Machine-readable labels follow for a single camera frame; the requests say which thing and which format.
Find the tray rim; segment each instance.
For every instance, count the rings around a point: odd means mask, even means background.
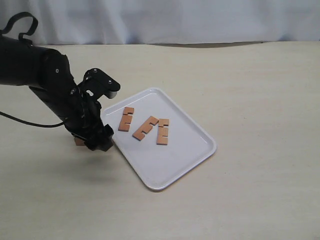
[[[135,171],[135,173],[138,175],[138,178],[145,184],[145,186],[153,191],[161,191],[165,188],[167,188],[168,186],[170,186],[171,184],[173,184],[174,182],[176,182],[177,180],[179,180],[182,176],[184,176],[185,174],[187,174],[188,172],[190,172],[192,169],[194,169],[195,167],[197,167],[198,165],[200,165],[201,163],[203,163],[206,159],[208,159],[209,157],[211,157],[216,151],[217,151],[217,148],[218,148],[218,145],[217,145],[217,142],[215,141],[215,139],[206,131],[202,128],[202,126],[200,126],[189,114],[187,114],[169,95],[167,95],[161,88],[159,87],[149,87],[149,88],[146,88],[145,90],[142,90],[142,91],[139,91],[138,93],[132,95],[132,96],[129,96],[113,105],[110,105],[109,107],[105,108],[102,113],[100,114],[101,116],[107,116],[107,115],[110,115],[112,114],[113,112],[110,112],[109,114],[106,114],[106,112],[118,105],[121,105],[125,102],[127,102],[129,99],[133,99],[139,95],[141,95],[142,93],[145,93],[145,92],[152,92],[152,91],[158,91],[160,92],[162,95],[164,95],[169,101],[171,104],[173,104],[185,117],[188,118],[188,120],[194,124],[211,142],[212,142],[212,149],[210,151],[208,151],[202,158],[199,159],[199,161],[192,165],[192,167],[189,167],[187,168],[186,170],[182,171],[179,175],[177,175],[175,178],[172,179],[172,181],[168,181],[166,182],[164,185],[162,186],[152,186],[150,185],[143,177],[142,175],[140,175],[139,171],[134,167],[134,165],[132,164],[132,162],[130,161],[130,158],[128,157],[127,155],[127,152],[125,149],[123,149],[121,147],[121,145],[119,145],[117,143],[116,140],[113,139],[112,137],[112,140],[114,141],[114,143],[116,144],[116,147],[121,151],[121,153],[123,154],[123,156],[125,157],[125,159],[129,162],[130,166],[132,167],[132,169]]]

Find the robotic arm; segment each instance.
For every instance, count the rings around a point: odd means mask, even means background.
[[[25,17],[33,18],[27,33],[20,33],[18,39],[3,36]],[[114,131],[108,124],[103,125],[98,99],[102,95],[114,98],[120,90],[119,83],[93,68],[76,85],[66,55],[55,49],[33,46],[32,41],[24,38],[31,36],[37,26],[34,16],[21,12],[0,30],[0,85],[28,86],[74,137],[83,140],[90,150],[107,151],[113,145]]]

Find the white backdrop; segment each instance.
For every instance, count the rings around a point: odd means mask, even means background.
[[[0,28],[27,11],[36,44],[319,41],[320,0],[0,0]],[[10,37],[26,29],[21,20]]]

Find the screw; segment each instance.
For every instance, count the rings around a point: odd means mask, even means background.
[[[76,89],[76,88],[73,88],[73,89],[71,90],[71,92],[70,92],[70,95],[72,96],[73,94],[75,94],[76,91],[77,91],[77,89]]]

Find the black strap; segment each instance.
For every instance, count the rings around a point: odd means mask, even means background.
[[[11,17],[9,19],[7,25],[5,26],[5,28],[0,30],[0,36],[2,36],[2,34],[9,33],[17,21],[19,21],[20,19],[23,19],[23,18],[27,18],[27,17],[31,17],[33,19],[33,21],[32,21],[30,29],[27,32],[19,33],[19,41],[32,45],[33,42],[30,39],[24,38],[24,35],[31,36],[35,33],[35,31],[38,27],[38,20],[31,13],[26,12],[26,11],[20,12],[20,13],[14,15],[13,17]]]

